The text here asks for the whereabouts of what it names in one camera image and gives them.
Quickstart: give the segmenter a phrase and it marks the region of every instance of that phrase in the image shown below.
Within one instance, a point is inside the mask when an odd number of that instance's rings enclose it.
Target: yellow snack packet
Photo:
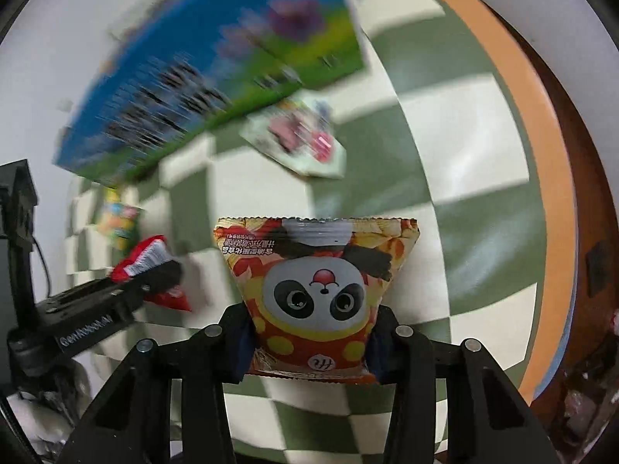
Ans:
[[[127,254],[138,240],[137,225],[141,212],[139,208],[123,204],[117,190],[106,189],[97,230],[109,238],[115,249]]]
[[[253,319],[253,372],[363,382],[378,306],[416,220],[222,218],[215,240]]]

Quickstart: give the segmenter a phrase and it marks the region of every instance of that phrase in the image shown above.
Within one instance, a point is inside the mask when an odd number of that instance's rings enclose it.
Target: orange border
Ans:
[[[535,343],[520,393],[530,403],[563,334],[576,269],[571,168],[552,103],[518,43],[479,0],[443,0],[475,35],[508,85],[533,148],[546,216],[546,270]]]

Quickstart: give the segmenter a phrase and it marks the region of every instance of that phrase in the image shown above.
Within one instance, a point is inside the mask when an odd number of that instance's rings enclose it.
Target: checkered floor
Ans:
[[[141,235],[168,236],[194,308],[146,304],[140,322],[95,349],[110,374],[136,341],[188,338],[239,301],[212,240],[218,217],[417,218],[421,236],[386,294],[400,322],[432,339],[480,339],[516,385],[535,335],[545,219],[518,110],[465,24],[439,0],[356,0],[369,67],[325,91],[347,149],[343,180],[300,179],[247,147],[243,121],[203,134],[123,192],[145,213]],[[103,190],[80,181],[70,209],[67,274],[76,285],[119,260],[93,222]],[[247,376],[226,386],[237,451],[282,463],[380,462],[394,392]],[[436,448],[446,447],[437,384]],[[180,386],[172,419],[179,424]]]

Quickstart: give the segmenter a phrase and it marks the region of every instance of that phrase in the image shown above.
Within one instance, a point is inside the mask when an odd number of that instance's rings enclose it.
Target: snack bag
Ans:
[[[171,259],[165,237],[154,235],[139,242],[129,257],[117,264],[109,276],[115,283],[121,283]],[[165,293],[147,296],[145,300],[169,309],[191,311],[187,295],[179,285]]]
[[[416,220],[222,218],[214,232],[259,336],[255,373],[367,380],[366,342]]]
[[[250,115],[241,136],[302,176],[344,177],[346,150],[333,136],[329,105],[310,92]]]
[[[141,213],[141,209],[120,202],[117,190],[107,189],[97,230],[109,238],[114,248],[127,254],[137,239],[137,223]]]

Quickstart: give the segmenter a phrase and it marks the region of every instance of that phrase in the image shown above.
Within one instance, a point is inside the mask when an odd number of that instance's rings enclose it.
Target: screw head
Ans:
[[[137,343],[135,348],[141,353],[147,353],[153,348],[154,344],[155,343],[151,339],[143,338]]]
[[[482,350],[482,344],[479,342],[479,340],[475,340],[474,338],[467,339],[464,342],[464,346],[472,353],[476,353]]]
[[[395,333],[397,336],[401,336],[403,338],[407,338],[409,336],[413,336],[413,328],[407,326],[406,324],[400,324],[396,329]]]
[[[204,328],[204,333],[206,334],[206,336],[215,338],[216,336],[224,333],[224,329],[219,324],[210,324],[206,328]]]

